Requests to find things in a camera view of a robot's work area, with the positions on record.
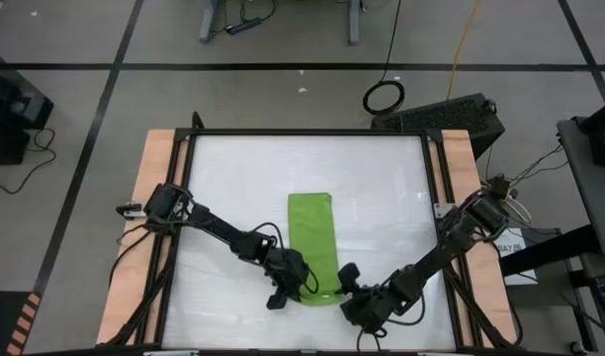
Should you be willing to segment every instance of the desk leg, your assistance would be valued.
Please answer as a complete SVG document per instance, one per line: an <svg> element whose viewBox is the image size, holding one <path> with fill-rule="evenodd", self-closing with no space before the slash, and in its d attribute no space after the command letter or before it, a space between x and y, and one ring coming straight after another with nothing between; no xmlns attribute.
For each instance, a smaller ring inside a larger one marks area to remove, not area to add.
<svg viewBox="0 0 605 356"><path fill-rule="evenodd" d="M597 251L599 251L599 243L595 231L591 225L586 225L502 257L500 269L502 275L506 277L547 263L578 256L584 252Z"/></svg>
<svg viewBox="0 0 605 356"><path fill-rule="evenodd" d="M216 9L218 8L219 0L209 0L208 6L204 11L204 20L202 20L202 29L200 30L200 42L207 43L213 36L213 24L215 23Z"/></svg>
<svg viewBox="0 0 605 356"><path fill-rule="evenodd" d="M362 0L349 1L349 45L360 42L360 2Z"/></svg>

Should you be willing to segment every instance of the green towel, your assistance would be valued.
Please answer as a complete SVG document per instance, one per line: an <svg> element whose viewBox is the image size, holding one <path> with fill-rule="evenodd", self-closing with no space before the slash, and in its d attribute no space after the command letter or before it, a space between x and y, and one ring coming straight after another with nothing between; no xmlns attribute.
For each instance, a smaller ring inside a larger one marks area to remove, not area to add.
<svg viewBox="0 0 605 356"><path fill-rule="evenodd" d="M318 281L318 292L301 287L301 303L327 306L338 303L335 291L338 280L338 255L333 232L331 196L328 193L291 194L288 203L290 247L302 254ZM315 290L315 279L309 273L307 286Z"/></svg>

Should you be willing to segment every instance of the wooden board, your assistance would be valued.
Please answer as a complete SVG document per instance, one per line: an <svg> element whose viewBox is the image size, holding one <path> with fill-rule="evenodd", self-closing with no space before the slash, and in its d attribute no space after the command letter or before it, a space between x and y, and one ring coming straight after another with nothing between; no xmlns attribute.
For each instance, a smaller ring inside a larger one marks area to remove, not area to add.
<svg viewBox="0 0 605 356"><path fill-rule="evenodd" d="M149 131L133 190L133 200L135 202L145 203L153 188L158 183L164 182L173 135L174 131L172 130ZM480 187L470 138L465 131L443 131L443 137L454 196L457 202L462 202L465 197ZM439 198L443 199L445 198L443 181L436 158L436 147L430 145L430 151L433 157L437 192ZM178 162L184 162L182 157L184 157L185 152L186 147L184 145ZM176 175L177 177L181 176L181 167L183 167L183 163L178 163L180 171ZM142 221L128 222L126 229L133 228L139 223L142 223ZM142 234L143 231L136 231L126 236L123 240L121 252ZM134 248L117 268L107 298L97 342L106 342L112 338L129 319L140 302L143 296L152 245L153 238L146 240ZM507 340L515 340L516 332L495 250L486 244L477 245L470 251L467 258L476 302ZM457 304L459 305L464 344L471 345L472 334L468 323L467 309L459 298L457 298ZM152 341L153 339L154 322L157 320L158 311L159 298L149 312L149 316L152 317L149 318L145 341ZM483 340L484 344L488 345L484 336Z"/></svg>

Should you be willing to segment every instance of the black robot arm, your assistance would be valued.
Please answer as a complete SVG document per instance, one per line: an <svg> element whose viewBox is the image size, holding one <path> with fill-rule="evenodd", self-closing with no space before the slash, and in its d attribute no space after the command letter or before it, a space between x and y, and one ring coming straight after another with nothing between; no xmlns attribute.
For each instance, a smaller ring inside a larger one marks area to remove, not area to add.
<svg viewBox="0 0 605 356"><path fill-rule="evenodd" d="M394 271L381 285L360 287L355 281L360 274L357 266L353 263L344 266L338 274L342 284L340 292L351 294L351 299L340 308L351 323L376 334L393 313L403 315L421 298L430 277L446 269L478 242L496 239L507 225L507 214L497 200L478 191L438 221L443 238L436 247L416 264ZM453 283L453 286L458 288L459 284Z"/></svg>
<svg viewBox="0 0 605 356"><path fill-rule="evenodd" d="M301 300L300 289L306 286L309 269L298 251L282 245L279 231L280 247L276 237L261 233L256 228L251 231L237 229L211 213L207 207L196 203L189 191L172 184L157 185L144 207L144 213L148 218L146 227L151 230L159 232L159 229L173 226L198 228L226 243L240 260L263 267L265 275L272 279L277 288L268 300L269 310L282 309L287 298L297 302Z"/></svg>

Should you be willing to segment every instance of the gray floor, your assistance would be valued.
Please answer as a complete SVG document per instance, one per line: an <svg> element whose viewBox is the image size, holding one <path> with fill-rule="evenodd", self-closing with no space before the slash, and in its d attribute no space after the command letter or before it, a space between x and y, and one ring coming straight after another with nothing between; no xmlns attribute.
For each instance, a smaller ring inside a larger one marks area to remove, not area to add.
<svg viewBox="0 0 605 356"><path fill-rule="evenodd" d="M238 2L228 2L228 19L236 23ZM134 3L6 0L0 55L9 62L111 63ZM366 0L369 12L362 15L358 46L346 44L346 7L329 0L280 0L274 17L260 27L200 44L205 3L144 0L125 62L384 62L396 7L396 0ZM404 0L392 61L450 63L472 4ZM605 64L605 0L568 4L595 59ZM248 17L262 15L269 1L249 6ZM553 0L483 1L461 63L586 64ZM109 75L104 70L22 73L55 103L48 126L57 131L58 158L19 195L0 192L0 290L12 291L33 287ZM118 250L114 241L124 225L114 207L131 196L147 130L186 126L195 110L209 128L366 128L371 117L361 107L362 96L380 76L344 70L121 71L26 351L94 344ZM399 71L388 77L400 78L406 87L403 108L411 108L445 99L450 73ZM493 148L489 175L515 175L557 145L558 120L603 105L589 72L458 73L454 96L475 92L495 100L507 129ZM382 106L392 95L383 91L373 99ZM15 186L41 159L40 153L29 153L23 165L0 168L0 180ZM485 159L478 161L481 174ZM546 166L564 161L555 155ZM518 188L534 226L568 230L587 223L568 168ZM523 345L566 351L577 338L572 312L564 308L519 310ZM603 334L597 332L597 339L605 354Z"/></svg>

